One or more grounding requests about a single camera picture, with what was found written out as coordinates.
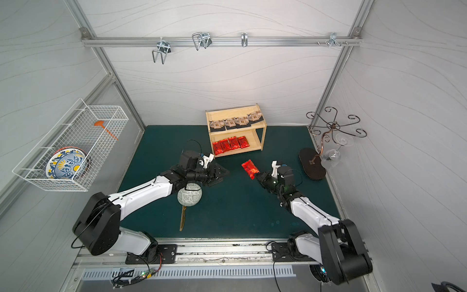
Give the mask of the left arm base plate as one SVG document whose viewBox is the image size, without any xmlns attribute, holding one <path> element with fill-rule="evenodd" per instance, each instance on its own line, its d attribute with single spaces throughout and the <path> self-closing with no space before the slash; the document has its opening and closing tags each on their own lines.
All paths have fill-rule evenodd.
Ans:
<svg viewBox="0 0 467 292">
<path fill-rule="evenodd" d="M 173 264 L 176 260 L 178 245 L 151 245 L 142 255 L 127 253 L 125 264 L 145 265 L 145 264 Z"/>
</svg>

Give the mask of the red tea bag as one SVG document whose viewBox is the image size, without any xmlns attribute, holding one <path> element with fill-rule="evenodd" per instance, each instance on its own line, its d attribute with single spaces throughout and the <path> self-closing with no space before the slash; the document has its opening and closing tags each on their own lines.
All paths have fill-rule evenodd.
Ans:
<svg viewBox="0 0 467 292">
<path fill-rule="evenodd" d="M 221 146 L 223 153 L 229 152 L 232 150 L 232 147 L 229 143 L 228 139 L 223 139 L 219 142 L 219 145 Z"/>
<path fill-rule="evenodd" d="M 236 149 L 241 148 L 238 138 L 236 136 L 230 137 L 228 139 L 228 142 L 229 142 L 231 150 L 236 150 Z"/>
<path fill-rule="evenodd" d="M 213 146 L 215 156 L 221 155 L 224 153 L 223 147 L 219 142 L 213 142 L 212 146 Z"/>
<path fill-rule="evenodd" d="M 250 147 L 250 144 L 245 136 L 238 137 L 237 141 L 240 148 L 242 149 Z"/>
<path fill-rule="evenodd" d="M 260 173 L 259 169 L 254 165 L 254 163 L 251 160 L 248 160 L 247 162 L 243 163 L 242 168 L 247 172 L 247 174 L 252 180 L 255 180 L 257 174 Z"/>
</svg>

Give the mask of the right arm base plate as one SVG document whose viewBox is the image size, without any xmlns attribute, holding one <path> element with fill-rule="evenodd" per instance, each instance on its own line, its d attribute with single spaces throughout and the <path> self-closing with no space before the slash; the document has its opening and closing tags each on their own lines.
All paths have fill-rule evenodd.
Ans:
<svg viewBox="0 0 467 292">
<path fill-rule="evenodd" d="M 291 249 L 287 243 L 271 241 L 266 244 L 266 250 L 271 253 L 273 262 L 316 262 L 313 258 Z"/>
</svg>

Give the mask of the floral tea bag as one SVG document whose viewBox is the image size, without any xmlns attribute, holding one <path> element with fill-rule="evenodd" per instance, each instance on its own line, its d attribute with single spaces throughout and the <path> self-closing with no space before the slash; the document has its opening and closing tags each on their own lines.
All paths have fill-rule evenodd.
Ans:
<svg viewBox="0 0 467 292">
<path fill-rule="evenodd" d="M 226 130 L 224 120 L 211 120 L 209 121 L 208 126 L 211 133 Z"/>
<path fill-rule="evenodd" d="M 225 120 L 224 120 L 224 124 L 225 124 L 226 130 L 237 129 L 237 124 L 236 124 L 234 118 L 225 119 Z"/>
<path fill-rule="evenodd" d="M 250 127 L 250 120 L 244 116 L 244 117 L 237 117 L 234 119 L 236 128 L 246 128 Z"/>
<path fill-rule="evenodd" d="M 261 121 L 264 121 L 264 117 L 261 111 L 255 111 L 247 115 L 248 121 L 250 124 L 256 124 Z"/>
</svg>

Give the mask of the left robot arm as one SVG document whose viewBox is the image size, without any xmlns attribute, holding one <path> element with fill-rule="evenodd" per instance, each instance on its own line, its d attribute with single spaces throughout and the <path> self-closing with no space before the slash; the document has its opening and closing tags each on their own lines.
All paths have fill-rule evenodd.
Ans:
<svg viewBox="0 0 467 292">
<path fill-rule="evenodd" d="M 121 227 L 120 222 L 133 212 L 168 197 L 189 183 L 212 186 L 222 182 L 229 171 L 212 162 L 207 168 L 183 168 L 175 165 L 156 178 L 132 189 L 105 195 L 95 193 L 86 203 L 72 231 L 75 239 L 92 255 L 121 251 L 137 256 L 155 253 L 157 241 L 145 232 Z"/>
</svg>

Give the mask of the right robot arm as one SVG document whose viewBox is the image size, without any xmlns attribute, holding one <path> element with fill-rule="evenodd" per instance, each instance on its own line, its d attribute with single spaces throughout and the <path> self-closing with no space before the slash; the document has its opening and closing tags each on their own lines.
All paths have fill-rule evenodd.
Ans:
<svg viewBox="0 0 467 292">
<path fill-rule="evenodd" d="M 278 198 L 281 207 L 313 230 L 313 234 L 293 234 L 288 248 L 294 258 L 309 257 L 318 263 L 318 279 L 340 285 L 373 272 L 372 259 L 355 223 L 312 203 L 297 189 L 292 168 L 275 166 L 272 172 L 255 172 L 254 178 Z"/>
</svg>

